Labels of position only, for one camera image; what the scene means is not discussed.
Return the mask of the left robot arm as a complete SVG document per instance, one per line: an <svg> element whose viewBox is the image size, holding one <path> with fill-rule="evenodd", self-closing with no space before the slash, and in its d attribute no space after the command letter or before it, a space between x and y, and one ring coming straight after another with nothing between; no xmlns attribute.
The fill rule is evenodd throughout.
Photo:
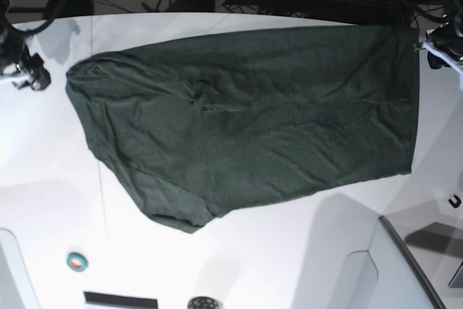
<svg viewBox="0 0 463 309"><path fill-rule="evenodd" d="M417 49L427 51L431 69L448 67L462 75L462 0L400 0L419 18L435 25L427 29Z"/></svg>

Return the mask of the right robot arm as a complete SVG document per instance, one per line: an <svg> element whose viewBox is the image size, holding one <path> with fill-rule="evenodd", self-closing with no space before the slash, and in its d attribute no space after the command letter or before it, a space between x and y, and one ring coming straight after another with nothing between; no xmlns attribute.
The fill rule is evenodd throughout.
<svg viewBox="0 0 463 309"><path fill-rule="evenodd" d="M34 91L47 89L51 76L39 54L31 54L28 38L46 30L64 8L66 0L57 0L49 17L32 30L19 30L7 19L11 0L1 0L1 83L11 83L16 89L29 87Z"/></svg>

